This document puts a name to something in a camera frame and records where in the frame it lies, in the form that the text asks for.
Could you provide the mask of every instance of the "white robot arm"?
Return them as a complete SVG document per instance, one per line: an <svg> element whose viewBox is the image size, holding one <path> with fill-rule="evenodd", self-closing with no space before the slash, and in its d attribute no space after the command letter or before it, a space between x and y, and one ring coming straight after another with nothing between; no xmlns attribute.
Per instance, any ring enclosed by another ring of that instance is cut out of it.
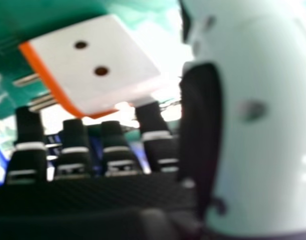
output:
<svg viewBox="0 0 306 240"><path fill-rule="evenodd" d="M306 25L286 0L183 0L180 177L225 240L306 240Z"/></svg>

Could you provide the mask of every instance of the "dark round hole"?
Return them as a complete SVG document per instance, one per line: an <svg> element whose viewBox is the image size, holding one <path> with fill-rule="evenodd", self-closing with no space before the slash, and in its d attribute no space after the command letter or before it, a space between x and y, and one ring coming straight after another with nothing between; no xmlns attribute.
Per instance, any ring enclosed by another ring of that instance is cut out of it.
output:
<svg viewBox="0 0 306 240"><path fill-rule="evenodd" d="M88 44L85 41L79 41L75 44L76 49L84 49L88 46Z"/></svg>
<svg viewBox="0 0 306 240"><path fill-rule="evenodd" d="M105 76L109 73L109 69L105 66L99 66L95 69L95 74L98 76Z"/></svg>

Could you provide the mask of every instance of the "green surface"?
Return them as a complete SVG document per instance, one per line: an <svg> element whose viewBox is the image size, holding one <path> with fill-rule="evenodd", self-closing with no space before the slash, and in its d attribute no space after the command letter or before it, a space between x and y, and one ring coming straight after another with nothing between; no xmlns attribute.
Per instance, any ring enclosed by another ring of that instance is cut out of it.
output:
<svg viewBox="0 0 306 240"><path fill-rule="evenodd" d="M13 86L14 80L32 74L19 43L107 13L118 15L135 31L149 21L172 32L172 8L177 0L0 0L0 119L46 92L40 82Z"/></svg>

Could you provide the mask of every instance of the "white plastic casing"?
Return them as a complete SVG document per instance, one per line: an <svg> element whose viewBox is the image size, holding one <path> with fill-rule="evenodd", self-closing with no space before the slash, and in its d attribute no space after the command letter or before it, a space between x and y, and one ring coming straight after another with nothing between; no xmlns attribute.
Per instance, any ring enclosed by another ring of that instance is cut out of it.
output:
<svg viewBox="0 0 306 240"><path fill-rule="evenodd" d="M213 196L227 212L220 215L212 206L205 223L236 238L306 232L306 25L296 1L184 5L192 18L188 42L195 49L186 69L213 63L224 97ZM261 119L244 120L242 107L249 101L266 107Z"/></svg>
<svg viewBox="0 0 306 240"><path fill-rule="evenodd" d="M86 46L76 48L79 42ZM165 84L156 64L113 15L39 36L20 49L59 103L78 117L145 98ZM108 74L96 75L98 67Z"/></svg>

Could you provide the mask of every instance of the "orange trim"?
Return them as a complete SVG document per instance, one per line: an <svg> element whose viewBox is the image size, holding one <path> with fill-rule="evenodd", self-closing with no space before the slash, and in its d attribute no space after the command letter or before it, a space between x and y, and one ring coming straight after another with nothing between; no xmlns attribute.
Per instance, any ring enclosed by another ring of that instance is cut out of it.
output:
<svg viewBox="0 0 306 240"><path fill-rule="evenodd" d="M62 91L61 87L55 80L55 78L52 76L51 72L48 70L47 66L44 65L43 61L39 58L39 55L36 53L34 48L30 45L30 42L24 42L19 45L19 49L25 56L26 60L30 64L30 66L33 68L33 70L39 74L41 80L43 83L50 89L53 96L56 98L56 100L63 106L65 110L67 110L69 113L73 114L74 116L78 118L85 117L86 115L82 112L80 112L69 100L69 98L66 96L66 94ZM90 115L87 117L97 119L112 113L117 112L116 109L108 110L105 112L97 113L94 115Z"/></svg>

